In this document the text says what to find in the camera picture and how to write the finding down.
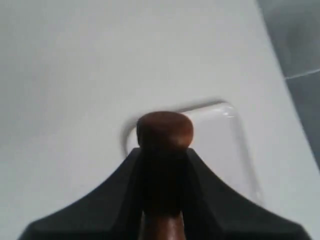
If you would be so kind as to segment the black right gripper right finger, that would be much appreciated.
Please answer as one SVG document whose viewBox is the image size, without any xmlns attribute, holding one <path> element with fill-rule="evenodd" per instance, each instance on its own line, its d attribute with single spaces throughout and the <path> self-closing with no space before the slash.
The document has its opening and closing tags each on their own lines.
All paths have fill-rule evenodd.
<svg viewBox="0 0 320 240">
<path fill-rule="evenodd" d="M 186 151 L 183 219 L 188 240 L 309 240 L 298 223 L 248 200 Z"/>
</svg>

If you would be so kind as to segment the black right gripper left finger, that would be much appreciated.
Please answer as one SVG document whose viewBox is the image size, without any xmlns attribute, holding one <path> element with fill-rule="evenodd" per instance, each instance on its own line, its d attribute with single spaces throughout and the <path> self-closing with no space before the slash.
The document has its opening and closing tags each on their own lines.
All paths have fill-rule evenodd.
<svg viewBox="0 0 320 240">
<path fill-rule="evenodd" d="M 141 150 L 71 205 L 30 223 L 21 240 L 137 240 L 142 217 Z"/>
</svg>

